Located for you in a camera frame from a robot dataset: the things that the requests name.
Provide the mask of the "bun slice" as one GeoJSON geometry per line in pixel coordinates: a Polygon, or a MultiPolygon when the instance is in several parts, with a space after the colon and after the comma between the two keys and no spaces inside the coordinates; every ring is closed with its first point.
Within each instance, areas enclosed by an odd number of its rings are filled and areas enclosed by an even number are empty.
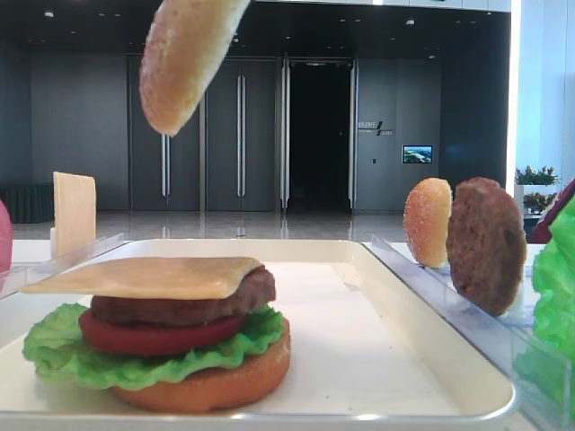
{"type": "Polygon", "coordinates": [[[214,78],[248,6],[239,0],[169,0],[157,9],[140,65],[150,126],[176,135],[214,78]]]}
{"type": "Polygon", "coordinates": [[[409,193],[403,211],[407,246],[417,262],[439,268],[447,262],[452,190],[446,180],[427,178],[409,193]]]}

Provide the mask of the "brown meat patty on burger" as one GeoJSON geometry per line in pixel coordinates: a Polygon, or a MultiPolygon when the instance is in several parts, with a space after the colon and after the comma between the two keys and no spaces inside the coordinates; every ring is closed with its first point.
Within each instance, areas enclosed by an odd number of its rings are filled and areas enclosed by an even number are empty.
{"type": "Polygon", "coordinates": [[[276,299],[275,278],[260,267],[244,277],[236,292],[220,300],[130,299],[95,296],[95,316],[116,325],[146,323],[175,327],[208,324],[221,318],[245,315],[276,299]]]}

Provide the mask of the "yellow cheese slice on burger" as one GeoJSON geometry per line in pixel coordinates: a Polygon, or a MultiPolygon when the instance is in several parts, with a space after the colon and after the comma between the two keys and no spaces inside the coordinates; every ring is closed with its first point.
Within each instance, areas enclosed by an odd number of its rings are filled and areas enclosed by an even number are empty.
{"type": "Polygon", "coordinates": [[[262,264],[253,258],[112,259],[28,284],[25,294],[84,294],[131,299],[219,300],[262,264]]]}

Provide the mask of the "red tomato slice on burger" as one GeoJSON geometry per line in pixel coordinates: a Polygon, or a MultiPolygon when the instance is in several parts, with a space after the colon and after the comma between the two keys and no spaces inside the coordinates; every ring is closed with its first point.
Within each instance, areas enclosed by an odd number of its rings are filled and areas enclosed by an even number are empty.
{"type": "Polygon", "coordinates": [[[96,350],[115,355],[171,356],[195,347],[210,347],[230,339],[242,328],[245,316],[226,317],[208,325],[167,327],[138,324],[119,326],[97,318],[92,310],[78,320],[84,340],[96,350]]]}

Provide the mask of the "standing brown meat patty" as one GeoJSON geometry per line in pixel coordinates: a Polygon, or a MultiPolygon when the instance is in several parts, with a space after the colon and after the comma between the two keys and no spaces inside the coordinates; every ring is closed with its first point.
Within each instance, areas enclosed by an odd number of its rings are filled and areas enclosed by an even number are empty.
{"type": "Polygon", "coordinates": [[[492,316],[513,304],[526,260],[526,234],[515,200],[495,180],[456,187],[447,260],[456,291],[492,316]]]}

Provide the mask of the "standing yellow cheese slice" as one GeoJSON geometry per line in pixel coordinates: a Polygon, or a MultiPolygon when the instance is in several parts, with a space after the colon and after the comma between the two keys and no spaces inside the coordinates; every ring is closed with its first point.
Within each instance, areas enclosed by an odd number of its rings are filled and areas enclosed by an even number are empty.
{"type": "Polygon", "coordinates": [[[96,187],[91,176],[53,172],[54,252],[63,256],[96,238],[96,187]]]}

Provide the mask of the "green lettuce leaf on burger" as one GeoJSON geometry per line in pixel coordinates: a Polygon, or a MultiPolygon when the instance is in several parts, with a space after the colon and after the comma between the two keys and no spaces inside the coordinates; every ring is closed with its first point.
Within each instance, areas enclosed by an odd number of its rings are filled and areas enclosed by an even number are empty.
{"type": "Polygon", "coordinates": [[[88,389],[137,391],[156,383],[178,383],[200,371],[236,369],[270,352],[288,332],[282,313],[265,306],[250,314],[237,334],[213,347],[176,356],[124,356],[99,352],[83,340],[78,320],[86,310],[79,303],[65,303],[32,326],[22,354],[34,363],[37,376],[88,389]]]}

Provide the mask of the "standing green lettuce leaf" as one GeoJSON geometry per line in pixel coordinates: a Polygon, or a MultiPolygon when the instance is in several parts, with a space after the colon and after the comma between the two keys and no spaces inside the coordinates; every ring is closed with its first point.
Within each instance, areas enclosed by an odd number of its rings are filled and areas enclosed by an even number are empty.
{"type": "Polygon", "coordinates": [[[534,334],[574,358],[574,205],[568,204],[550,226],[552,239],[533,265],[533,287],[540,294],[534,334]]]}

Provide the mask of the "standing red tomato slice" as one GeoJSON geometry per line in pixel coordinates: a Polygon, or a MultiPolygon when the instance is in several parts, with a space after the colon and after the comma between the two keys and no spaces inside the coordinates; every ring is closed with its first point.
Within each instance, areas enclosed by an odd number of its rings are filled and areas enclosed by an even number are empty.
{"type": "Polygon", "coordinates": [[[0,271],[8,271],[12,265],[13,226],[10,215],[0,201],[0,271]]]}

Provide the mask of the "white metal tray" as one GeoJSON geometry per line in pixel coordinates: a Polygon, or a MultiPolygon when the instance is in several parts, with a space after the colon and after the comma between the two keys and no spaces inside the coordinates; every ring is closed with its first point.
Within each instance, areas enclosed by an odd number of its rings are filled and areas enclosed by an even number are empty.
{"type": "Polygon", "coordinates": [[[145,240],[130,257],[249,256],[276,278],[291,366],[264,400],[194,417],[148,414],[106,391],[42,382],[22,357],[62,295],[1,302],[4,430],[508,430],[511,380],[367,247],[346,241],[145,240]]]}

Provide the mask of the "bottom bun on tray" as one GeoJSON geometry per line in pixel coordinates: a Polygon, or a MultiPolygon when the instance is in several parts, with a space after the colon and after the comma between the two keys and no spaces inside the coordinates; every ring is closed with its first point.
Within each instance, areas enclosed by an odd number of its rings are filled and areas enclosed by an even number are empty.
{"type": "Polygon", "coordinates": [[[270,395],[283,382],[291,360],[288,320],[283,333],[261,355],[249,356],[235,369],[210,368],[179,383],[156,383],[138,391],[114,387],[113,393],[127,404],[170,414],[206,413],[234,409],[270,395]]]}

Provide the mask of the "flower planter background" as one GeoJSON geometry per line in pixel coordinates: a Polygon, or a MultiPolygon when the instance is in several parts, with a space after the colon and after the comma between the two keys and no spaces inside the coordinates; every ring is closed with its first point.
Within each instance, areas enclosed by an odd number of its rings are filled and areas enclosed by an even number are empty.
{"type": "Polygon", "coordinates": [[[541,215],[558,191],[559,180],[553,167],[516,168],[515,200],[524,216],[541,215]]]}

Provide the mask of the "wall display screen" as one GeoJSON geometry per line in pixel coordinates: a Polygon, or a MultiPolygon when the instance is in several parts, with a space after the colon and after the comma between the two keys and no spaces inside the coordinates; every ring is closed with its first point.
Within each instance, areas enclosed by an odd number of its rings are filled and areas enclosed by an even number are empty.
{"type": "Polygon", "coordinates": [[[402,147],[402,162],[407,164],[432,164],[432,145],[404,145],[402,147]]]}

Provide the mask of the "clear rail left long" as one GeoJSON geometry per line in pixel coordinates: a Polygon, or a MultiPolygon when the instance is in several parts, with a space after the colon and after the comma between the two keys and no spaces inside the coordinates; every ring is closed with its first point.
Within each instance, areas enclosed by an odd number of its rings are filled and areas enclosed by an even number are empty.
{"type": "Polygon", "coordinates": [[[95,259],[125,243],[123,233],[103,237],[89,243],[81,249],[45,262],[12,268],[1,274],[1,298],[16,294],[28,284],[37,283],[45,278],[63,273],[75,266],[95,259]]]}

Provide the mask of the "clear rail long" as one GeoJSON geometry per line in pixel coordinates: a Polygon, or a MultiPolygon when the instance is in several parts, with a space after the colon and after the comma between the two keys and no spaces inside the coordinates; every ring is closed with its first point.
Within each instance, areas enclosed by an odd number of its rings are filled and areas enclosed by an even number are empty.
{"type": "Polygon", "coordinates": [[[81,249],[45,262],[12,268],[1,274],[1,298],[16,294],[28,284],[37,283],[45,278],[63,273],[75,266],[95,259],[125,243],[123,233],[103,237],[89,243],[81,249]]]}
{"type": "Polygon", "coordinates": [[[403,243],[374,235],[368,248],[415,294],[496,365],[518,389],[520,411],[538,430],[574,428],[574,363],[530,330],[533,292],[526,279],[512,311],[490,316],[451,286],[448,268],[423,268],[403,243]]]}

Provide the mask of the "clear rail right long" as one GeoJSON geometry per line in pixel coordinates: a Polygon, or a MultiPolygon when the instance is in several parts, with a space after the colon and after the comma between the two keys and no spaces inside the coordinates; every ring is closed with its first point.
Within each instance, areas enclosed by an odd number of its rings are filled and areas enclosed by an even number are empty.
{"type": "Polygon", "coordinates": [[[520,411],[538,430],[574,428],[574,363],[530,330],[533,292],[526,279],[512,311],[490,316],[451,286],[448,268],[423,268],[403,243],[374,235],[368,248],[415,294],[496,365],[518,389],[520,411]]]}

